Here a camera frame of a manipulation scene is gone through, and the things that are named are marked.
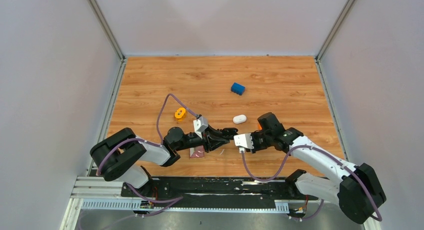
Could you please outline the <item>black earbud case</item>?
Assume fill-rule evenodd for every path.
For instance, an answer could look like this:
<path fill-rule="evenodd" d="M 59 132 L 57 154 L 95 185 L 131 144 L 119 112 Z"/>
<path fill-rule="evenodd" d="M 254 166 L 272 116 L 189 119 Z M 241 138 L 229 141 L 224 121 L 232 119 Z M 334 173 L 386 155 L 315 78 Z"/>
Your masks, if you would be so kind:
<path fill-rule="evenodd" d="M 223 128 L 221 129 L 221 136 L 225 139 L 233 139 L 235 135 L 238 134 L 237 128 Z"/>

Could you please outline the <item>white earbud charging case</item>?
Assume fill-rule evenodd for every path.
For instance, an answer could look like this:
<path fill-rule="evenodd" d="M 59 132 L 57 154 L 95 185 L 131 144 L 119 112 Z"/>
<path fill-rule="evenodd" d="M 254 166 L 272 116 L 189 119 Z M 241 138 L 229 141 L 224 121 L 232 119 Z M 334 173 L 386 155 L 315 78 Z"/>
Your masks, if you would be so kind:
<path fill-rule="evenodd" d="M 232 121 L 234 124 L 242 124 L 247 121 L 247 116 L 244 114 L 236 115 L 233 117 Z"/>

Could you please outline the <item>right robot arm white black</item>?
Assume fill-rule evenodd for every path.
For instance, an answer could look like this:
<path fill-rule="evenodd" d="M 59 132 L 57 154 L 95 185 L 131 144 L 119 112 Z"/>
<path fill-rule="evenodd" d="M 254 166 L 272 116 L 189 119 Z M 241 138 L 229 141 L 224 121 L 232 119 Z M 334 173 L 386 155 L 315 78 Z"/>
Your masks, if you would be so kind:
<path fill-rule="evenodd" d="M 274 147 L 285 153 L 278 171 L 268 181 L 275 179 L 290 156 L 297 158 L 324 175 L 317 177 L 298 169 L 286 178 L 286 194 L 292 199 L 301 195 L 317 197 L 338 205 L 351 221 L 363 224 L 369 218 L 383 220 L 379 207 L 387 200 L 377 174 L 372 166 L 346 161 L 314 143 L 296 128 L 285 128 L 269 112 L 258 117 L 261 129 L 234 137 L 241 154 L 255 153 Z"/>

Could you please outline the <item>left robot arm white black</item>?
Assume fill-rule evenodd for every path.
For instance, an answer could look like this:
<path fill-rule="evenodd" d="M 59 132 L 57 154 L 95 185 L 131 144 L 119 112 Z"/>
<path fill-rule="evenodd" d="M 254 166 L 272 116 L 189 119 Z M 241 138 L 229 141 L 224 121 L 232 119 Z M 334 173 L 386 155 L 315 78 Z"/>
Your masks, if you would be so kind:
<path fill-rule="evenodd" d="M 140 196 L 149 196 L 153 183 L 147 170 L 137 161 L 169 167 L 180 159 L 179 151 L 201 147 L 210 152 L 228 144 L 237 128 L 214 129 L 207 126 L 201 133 L 185 133 L 180 127 L 168 130 L 161 144 L 137 136 L 131 128 L 123 128 L 94 145 L 89 154 L 97 165 L 97 175 L 105 181 L 120 180 L 133 186 Z"/>

